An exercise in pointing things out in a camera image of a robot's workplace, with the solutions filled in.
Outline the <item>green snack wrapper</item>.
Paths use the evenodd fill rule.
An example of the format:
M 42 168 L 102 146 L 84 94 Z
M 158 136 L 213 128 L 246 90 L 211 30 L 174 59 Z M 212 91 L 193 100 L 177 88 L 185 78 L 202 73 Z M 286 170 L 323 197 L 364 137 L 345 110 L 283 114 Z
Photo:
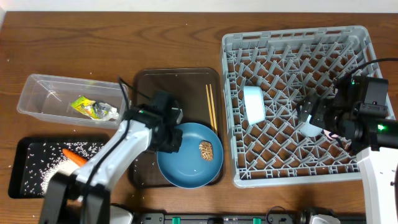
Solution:
M 71 103 L 71 107 L 79 113 L 98 121 L 117 120 L 119 118 L 118 109 L 103 102 L 90 100 L 80 96 Z

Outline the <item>pink cup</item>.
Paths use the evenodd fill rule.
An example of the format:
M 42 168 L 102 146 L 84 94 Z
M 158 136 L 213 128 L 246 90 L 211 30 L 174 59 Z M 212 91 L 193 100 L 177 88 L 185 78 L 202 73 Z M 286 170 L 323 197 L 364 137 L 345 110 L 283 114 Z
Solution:
M 330 131 L 327 131 L 327 130 L 323 130 L 323 133 L 325 134 L 325 136 L 328 138 L 328 139 L 338 139 L 340 136 L 339 135 L 337 135 L 337 134 L 335 134 L 335 133 L 333 133 L 333 132 L 330 132 Z

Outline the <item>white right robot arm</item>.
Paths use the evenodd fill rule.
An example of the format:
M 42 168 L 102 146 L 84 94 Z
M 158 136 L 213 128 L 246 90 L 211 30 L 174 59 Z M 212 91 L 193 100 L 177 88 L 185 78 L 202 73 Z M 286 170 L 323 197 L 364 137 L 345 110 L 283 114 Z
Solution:
M 298 119 L 351 141 L 364 187 L 367 223 L 397 223 L 397 121 L 388 119 L 388 81 L 355 76 L 334 98 L 308 95 Z

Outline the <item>light blue rice bowl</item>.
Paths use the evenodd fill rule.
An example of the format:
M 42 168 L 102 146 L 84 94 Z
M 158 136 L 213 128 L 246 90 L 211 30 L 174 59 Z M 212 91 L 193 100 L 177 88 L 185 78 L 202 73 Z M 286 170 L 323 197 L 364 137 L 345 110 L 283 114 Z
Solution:
M 264 121 L 266 114 L 261 88 L 258 86 L 244 86 L 243 95 L 249 125 Z

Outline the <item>light blue cup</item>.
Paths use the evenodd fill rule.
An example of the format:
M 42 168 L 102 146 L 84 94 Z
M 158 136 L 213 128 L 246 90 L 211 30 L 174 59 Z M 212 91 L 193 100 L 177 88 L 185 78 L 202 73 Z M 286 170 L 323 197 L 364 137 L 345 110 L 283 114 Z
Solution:
M 323 131 L 322 128 L 319 128 L 317 126 L 314 126 L 310 124 L 309 122 L 304 123 L 304 125 L 301 127 L 300 132 L 307 136 L 307 137 L 315 137 L 321 134 Z

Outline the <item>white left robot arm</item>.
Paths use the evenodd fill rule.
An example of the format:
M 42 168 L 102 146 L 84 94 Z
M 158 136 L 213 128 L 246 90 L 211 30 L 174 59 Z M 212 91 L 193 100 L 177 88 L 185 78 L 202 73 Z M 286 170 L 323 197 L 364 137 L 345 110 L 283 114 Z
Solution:
M 115 135 L 85 165 L 50 179 L 40 223 L 132 223 L 132 212 L 110 202 L 121 176 L 144 151 L 178 152 L 183 113 L 177 100 L 158 91 L 148 105 L 125 112 Z

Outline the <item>orange carrot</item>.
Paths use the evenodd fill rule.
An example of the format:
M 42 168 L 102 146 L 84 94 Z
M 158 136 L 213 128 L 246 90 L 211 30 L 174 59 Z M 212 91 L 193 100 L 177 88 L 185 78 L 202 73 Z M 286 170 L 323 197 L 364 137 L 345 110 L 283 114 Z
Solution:
M 78 167 L 83 167 L 87 163 L 86 159 L 70 151 L 69 149 L 62 149 L 62 152 L 66 158 L 74 162 Z

